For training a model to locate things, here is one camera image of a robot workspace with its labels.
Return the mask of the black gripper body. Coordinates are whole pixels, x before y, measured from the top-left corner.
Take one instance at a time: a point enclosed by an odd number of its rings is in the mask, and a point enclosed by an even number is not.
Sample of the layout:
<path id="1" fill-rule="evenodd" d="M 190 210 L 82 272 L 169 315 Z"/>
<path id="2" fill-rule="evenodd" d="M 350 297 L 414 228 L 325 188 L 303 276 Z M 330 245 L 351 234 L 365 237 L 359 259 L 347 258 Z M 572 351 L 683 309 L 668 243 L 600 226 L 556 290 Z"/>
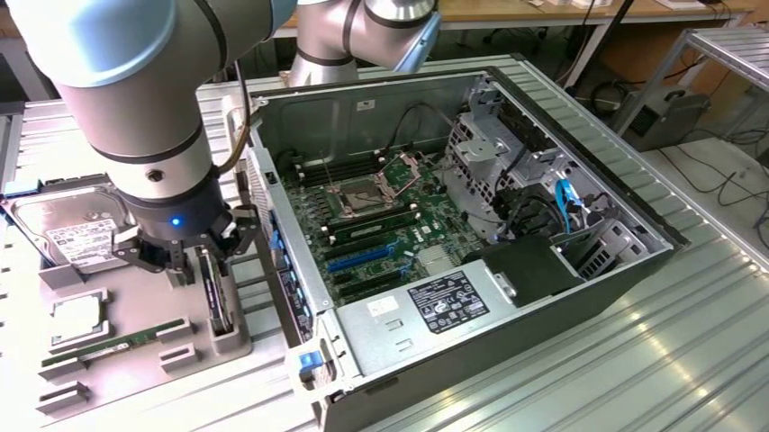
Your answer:
<path id="1" fill-rule="evenodd" d="M 205 177 L 185 193 L 162 199 L 143 199 L 123 193 L 126 207 L 138 224 L 139 237 L 163 246 L 174 241 L 221 238 L 234 221 L 217 177 Z"/>

